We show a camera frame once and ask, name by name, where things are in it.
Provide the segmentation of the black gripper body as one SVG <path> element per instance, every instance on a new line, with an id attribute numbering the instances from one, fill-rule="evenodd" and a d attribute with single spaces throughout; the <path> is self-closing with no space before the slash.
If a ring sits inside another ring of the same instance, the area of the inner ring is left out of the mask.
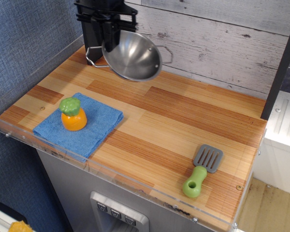
<path id="1" fill-rule="evenodd" d="M 110 23 L 116 29 L 136 32 L 137 10 L 123 0 L 76 0 L 77 20 L 84 23 Z"/>

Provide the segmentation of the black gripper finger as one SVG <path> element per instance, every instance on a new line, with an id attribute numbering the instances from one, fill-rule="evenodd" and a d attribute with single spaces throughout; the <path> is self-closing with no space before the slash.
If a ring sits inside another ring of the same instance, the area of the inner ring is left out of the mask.
<path id="1" fill-rule="evenodd" d="M 107 52 L 111 52 L 120 40 L 120 29 L 117 24 L 107 21 L 103 24 L 103 41 Z"/>
<path id="2" fill-rule="evenodd" d="M 101 46 L 102 32 L 100 24 L 90 15 L 85 15 L 81 20 L 85 48 Z"/>

